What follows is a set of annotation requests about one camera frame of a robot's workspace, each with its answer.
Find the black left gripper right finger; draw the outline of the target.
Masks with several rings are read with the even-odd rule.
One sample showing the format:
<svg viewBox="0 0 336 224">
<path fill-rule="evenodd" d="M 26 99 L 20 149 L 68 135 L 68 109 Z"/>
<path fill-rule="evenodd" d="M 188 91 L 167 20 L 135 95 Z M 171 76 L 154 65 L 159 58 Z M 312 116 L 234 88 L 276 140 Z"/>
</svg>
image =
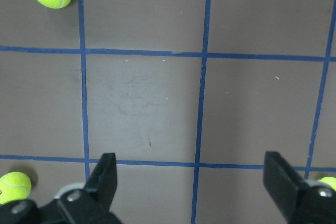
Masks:
<svg viewBox="0 0 336 224">
<path fill-rule="evenodd" d="M 265 153 L 263 183 L 287 223 L 335 223 L 335 191 L 304 179 L 278 152 Z"/>
</svg>

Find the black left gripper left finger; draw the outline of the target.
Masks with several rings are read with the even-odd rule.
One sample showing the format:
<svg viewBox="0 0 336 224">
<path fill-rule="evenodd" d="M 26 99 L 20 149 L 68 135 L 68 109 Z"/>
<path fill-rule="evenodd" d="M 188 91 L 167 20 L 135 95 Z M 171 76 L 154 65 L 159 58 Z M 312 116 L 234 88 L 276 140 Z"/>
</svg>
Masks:
<svg viewBox="0 0 336 224">
<path fill-rule="evenodd" d="M 117 190 L 114 153 L 104 153 L 89 179 L 43 207 L 33 200 L 15 200 L 1 206 L 1 223 L 121 223 L 110 211 Z"/>
</svg>

